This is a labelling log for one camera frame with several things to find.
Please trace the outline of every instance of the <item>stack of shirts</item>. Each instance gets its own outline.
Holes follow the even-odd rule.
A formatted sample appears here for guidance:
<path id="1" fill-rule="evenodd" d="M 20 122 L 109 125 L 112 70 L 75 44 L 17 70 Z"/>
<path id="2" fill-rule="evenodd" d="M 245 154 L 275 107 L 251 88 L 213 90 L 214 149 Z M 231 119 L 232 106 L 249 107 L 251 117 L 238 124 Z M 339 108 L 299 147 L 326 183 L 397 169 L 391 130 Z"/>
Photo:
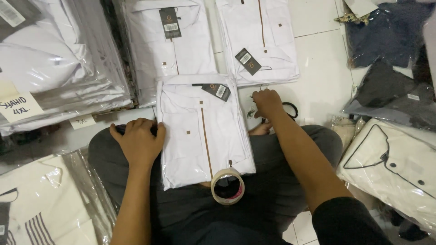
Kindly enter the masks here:
<path id="1" fill-rule="evenodd" d="M 1 116 L 3 136 L 131 105 L 98 0 L 20 1 L 34 4 L 41 17 L 0 43 L 0 81 L 12 82 L 18 93 L 32 93 L 44 113 L 14 123 Z"/>
<path id="2" fill-rule="evenodd" d="M 140 107 L 156 104 L 157 77 L 217 73 L 203 0 L 133 0 L 122 6 Z M 179 30 L 181 36 L 166 36 L 165 8 L 173 9 L 178 22 L 165 28 Z"/>
<path id="3" fill-rule="evenodd" d="M 344 154 L 338 176 L 436 231 L 436 134 L 371 119 Z"/>
<path id="4" fill-rule="evenodd" d="M 202 89 L 205 81 L 215 88 L 213 95 Z M 212 181 L 229 167 L 241 175 L 256 173 L 232 79 L 218 74 L 163 77 L 157 85 L 157 119 L 167 128 L 165 190 Z"/>
<path id="5" fill-rule="evenodd" d="M 216 0 L 216 5 L 228 71 L 238 87 L 294 82 L 300 76 L 287 0 Z M 243 49 L 249 55 L 236 59 Z M 242 64 L 250 58 L 261 66 L 254 75 Z"/>
<path id="6" fill-rule="evenodd" d="M 101 205 L 88 195 L 94 186 L 78 189 L 76 180 L 83 178 L 68 171 L 62 156 L 53 155 L 1 175 L 0 242 L 108 244 L 110 237 L 105 234 L 111 233 L 110 219 L 104 212 L 90 212 L 102 210 L 93 208 Z"/>

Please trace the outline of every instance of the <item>tape roll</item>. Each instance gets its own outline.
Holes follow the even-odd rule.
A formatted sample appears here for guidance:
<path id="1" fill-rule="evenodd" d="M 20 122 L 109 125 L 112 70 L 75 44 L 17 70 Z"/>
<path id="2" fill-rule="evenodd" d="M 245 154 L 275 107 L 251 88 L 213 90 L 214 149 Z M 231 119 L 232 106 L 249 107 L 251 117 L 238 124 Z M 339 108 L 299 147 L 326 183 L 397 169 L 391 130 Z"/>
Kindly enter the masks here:
<path id="1" fill-rule="evenodd" d="M 238 178 L 238 180 L 239 180 L 238 192 L 231 198 L 222 198 L 222 197 L 217 196 L 215 193 L 216 183 L 222 177 L 229 176 L 229 175 L 235 176 L 236 178 Z M 220 203 L 222 205 L 233 205 L 233 204 L 237 203 L 239 200 L 241 200 L 242 196 L 244 195 L 245 184 L 244 184 L 244 181 L 242 180 L 241 176 L 239 175 L 239 173 L 235 169 L 233 169 L 233 168 L 223 169 L 214 175 L 214 177 L 212 179 L 212 184 L 211 184 L 211 191 L 212 191 L 212 196 L 214 197 L 215 201 L 217 201 L 218 203 Z"/>

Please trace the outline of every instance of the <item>gray pants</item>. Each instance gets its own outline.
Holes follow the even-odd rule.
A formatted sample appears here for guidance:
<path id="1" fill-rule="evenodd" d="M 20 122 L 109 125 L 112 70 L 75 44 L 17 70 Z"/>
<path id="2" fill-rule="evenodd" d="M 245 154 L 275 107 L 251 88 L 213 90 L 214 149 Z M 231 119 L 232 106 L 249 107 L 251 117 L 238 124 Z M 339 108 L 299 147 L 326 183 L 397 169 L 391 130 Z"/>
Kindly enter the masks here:
<path id="1" fill-rule="evenodd" d="M 322 126 L 302 127 L 333 167 L 342 153 L 342 141 L 332 130 Z M 235 205 L 272 222 L 278 232 L 285 231 L 306 207 L 304 191 L 289 167 L 275 134 L 250 137 L 256 174 L 243 176 L 244 197 Z M 129 163 L 109 129 L 99 132 L 89 144 L 89 163 L 95 168 L 109 195 L 121 204 L 126 189 Z M 163 191 L 160 156 L 151 173 L 151 219 L 153 229 L 168 228 L 188 217 L 212 209 L 224 208 L 212 197 L 210 188 L 200 185 Z"/>

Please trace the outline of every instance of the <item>hand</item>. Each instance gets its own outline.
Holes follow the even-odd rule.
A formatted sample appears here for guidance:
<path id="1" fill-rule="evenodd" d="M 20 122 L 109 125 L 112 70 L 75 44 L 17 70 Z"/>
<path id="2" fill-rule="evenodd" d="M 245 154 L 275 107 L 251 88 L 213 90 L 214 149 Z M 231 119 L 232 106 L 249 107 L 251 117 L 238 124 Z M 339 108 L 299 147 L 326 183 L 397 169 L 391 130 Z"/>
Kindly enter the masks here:
<path id="1" fill-rule="evenodd" d="M 115 124 L 110 126 L 110 134 L 121 146 L 129 162 L 129 170 L 151 170 L 154 160 L 161 152 L 167 130 L 163 123 L 159 123 L 157 136 L 153 136 L 150 129 L 154 123 L 152 120 L 138 118 L 127 123 L 124 135 L 117 132 Z"/>
<path id="2" fill-rule="evenodd" d="M 259 124 L 257 127 L 253 128 L 252 130 L 248 131 L 248 135 L 250 136 L 254 136 L 254 135 L 265 135 L 265 134 L 269 134 L 272 128 L 272 124 L 267 122 L 267 123 L 262 123 Z"/>
<path id="3" fill-rule="evenodd" d="M 275 115 L 286 113 L 283 109 L 282 100 L 275 90 L 265 89 L 262 91 L 255 91 L 253 93 L 253 100 L 257 105 L 258 111 L 254 114 L 254 118 L 263 117 L 272 121 Z"/>

